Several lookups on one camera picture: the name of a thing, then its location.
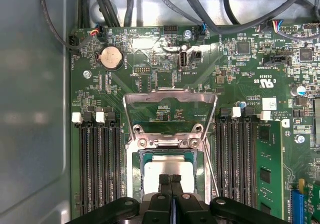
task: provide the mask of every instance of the white sticker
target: white sticker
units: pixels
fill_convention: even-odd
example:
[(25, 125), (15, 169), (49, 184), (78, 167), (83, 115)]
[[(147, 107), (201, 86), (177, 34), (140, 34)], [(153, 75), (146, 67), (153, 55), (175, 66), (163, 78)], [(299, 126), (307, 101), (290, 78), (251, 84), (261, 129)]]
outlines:
[(273, 98), (262, 98), (262, 110), (276, 110), (277, 99)]

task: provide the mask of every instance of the gray metal panel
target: gray metal panel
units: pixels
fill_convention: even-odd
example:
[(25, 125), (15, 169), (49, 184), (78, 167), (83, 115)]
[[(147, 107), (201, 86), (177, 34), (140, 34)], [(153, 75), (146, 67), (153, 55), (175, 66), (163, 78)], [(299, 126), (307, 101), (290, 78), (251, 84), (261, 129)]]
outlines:
[[(120, 24), (123, 25), (126, 12), (126, 0), (111, 1), (117, 6), (118, 18)], [(171, 1), (188, 14), (198, 18), (186, 0)], [(200, 0), (200, 2), (216, 24), (224, 25), (231, 23), (223, 9), (224, 6), (222, 0)], [(267, 14), (281, 5), (283, 2), (285, 2), (285, 0), (230, 0), (230, 5), (234, 15), (238, 18), (240, 23), (246, 23)], [(90, 3), (93, 6), (93, 8), (91, 8), (91, 16), (95, 17), (95, 20), (103, 20), (102, 14), (99, 12), (98, 8), (95, 8), (96, 0), (91, 0)], [(165, 6), (161, 0), (135, 0), (134, 7), (133, 25), (136, 24), (136, 19), (138, 20), (138, 26), (161, 26), (177, 23), (180, 25), (192, 24), (177, 13), (168, 9), (168, 7)], [(304, 8), (298, 5), (293, 5), (288, 10), (283, 12), (279, 18), (294, 20), (298, 17), (307, 16), (308, 12)]]
[[(57, 30), (66, 33), (76, 0), (47, 5)], [(0, 223), (65, 222), (69, 58), (49, 32), (39, 0), (0, 0), (0, 13)]]

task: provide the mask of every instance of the blue connector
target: blue connector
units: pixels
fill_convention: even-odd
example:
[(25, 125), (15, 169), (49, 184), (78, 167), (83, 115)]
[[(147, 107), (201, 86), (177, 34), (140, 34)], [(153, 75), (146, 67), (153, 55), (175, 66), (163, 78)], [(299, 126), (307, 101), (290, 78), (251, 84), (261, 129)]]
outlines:
[(293, 190), (292, 194), (292, 224), (304, 224), (304, 196), (298, 190)]

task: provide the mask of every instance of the blue wire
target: blue wire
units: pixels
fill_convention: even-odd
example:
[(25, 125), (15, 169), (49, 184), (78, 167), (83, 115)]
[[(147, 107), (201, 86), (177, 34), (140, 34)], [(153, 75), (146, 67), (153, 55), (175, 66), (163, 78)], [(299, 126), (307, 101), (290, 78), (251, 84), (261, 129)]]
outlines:
[(280, 20), (279, 24), (278, 24), (278, 31), (280, 31), (280, 27), (281, 27), (281, 24), (283, 23), (283, 20)]

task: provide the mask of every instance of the motherboard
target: motherboard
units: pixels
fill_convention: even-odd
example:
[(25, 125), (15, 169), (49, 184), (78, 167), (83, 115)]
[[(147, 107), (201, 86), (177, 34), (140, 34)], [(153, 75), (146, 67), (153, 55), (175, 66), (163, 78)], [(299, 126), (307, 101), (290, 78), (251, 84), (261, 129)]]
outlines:
[(268, 25), (98, 30), (70, 61), (72, 218), (122, 196), (141, 201), (167, 173), (206, 203), (226, 196), (320, 223), (319, 39)]

